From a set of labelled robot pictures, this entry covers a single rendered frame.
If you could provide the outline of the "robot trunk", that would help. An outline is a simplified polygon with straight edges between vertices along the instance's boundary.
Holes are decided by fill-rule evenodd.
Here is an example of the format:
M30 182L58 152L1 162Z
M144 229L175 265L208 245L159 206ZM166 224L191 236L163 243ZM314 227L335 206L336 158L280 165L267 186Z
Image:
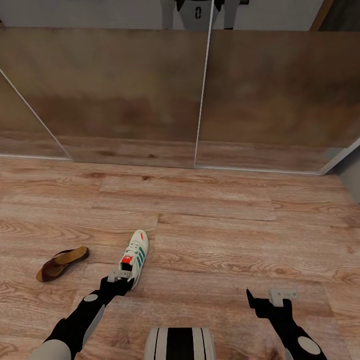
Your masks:
M153 327L143 360L217 360L208 327Z

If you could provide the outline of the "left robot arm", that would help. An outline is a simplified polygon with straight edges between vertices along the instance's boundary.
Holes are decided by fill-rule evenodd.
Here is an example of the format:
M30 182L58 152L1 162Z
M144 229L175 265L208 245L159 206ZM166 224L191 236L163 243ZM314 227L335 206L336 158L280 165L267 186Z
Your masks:
M67 319L62 318L51 335L26 360L74 360L101 321L109 302L132 290L135 278L129 282L118 278L132 276L131 271L112 269L108 277L101 279L100 289L85 296Z

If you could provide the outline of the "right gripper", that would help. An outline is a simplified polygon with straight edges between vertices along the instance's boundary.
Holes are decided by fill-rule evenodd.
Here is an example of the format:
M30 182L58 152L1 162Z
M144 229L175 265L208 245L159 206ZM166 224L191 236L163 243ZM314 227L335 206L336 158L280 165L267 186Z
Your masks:
M283 307L275 307L269 301L269 298L256 298L251 294L249 289L246 290L246 293L249 306L251 308L255 308L255 314L258 316L258 318L268 318L275 331L276 323L281 318L288 318L293 320L292 302L290 302L288 299L282 300Z

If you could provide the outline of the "sandal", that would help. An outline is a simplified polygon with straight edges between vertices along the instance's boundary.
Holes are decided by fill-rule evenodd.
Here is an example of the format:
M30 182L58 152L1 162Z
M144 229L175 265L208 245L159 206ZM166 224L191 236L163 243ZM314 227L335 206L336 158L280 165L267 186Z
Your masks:
M58 256L55 256L38 271L36 279L39 282L50 282L62 276L68 267L75 263L87 259L90 256L90 250L86 246L76 249L63 250Z

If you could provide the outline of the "gym shoe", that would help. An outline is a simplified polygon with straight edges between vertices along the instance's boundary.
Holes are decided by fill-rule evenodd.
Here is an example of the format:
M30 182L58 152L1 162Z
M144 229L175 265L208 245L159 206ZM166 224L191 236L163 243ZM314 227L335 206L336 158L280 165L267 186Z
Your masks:
M131 278L118 277L119 280L125 280L127 282L134 278L131 290L133 290L138 284L148 250L149 238L147 233L145 230L139 229L133 234L123 257L119 262L118 268L119 270L132 272Z

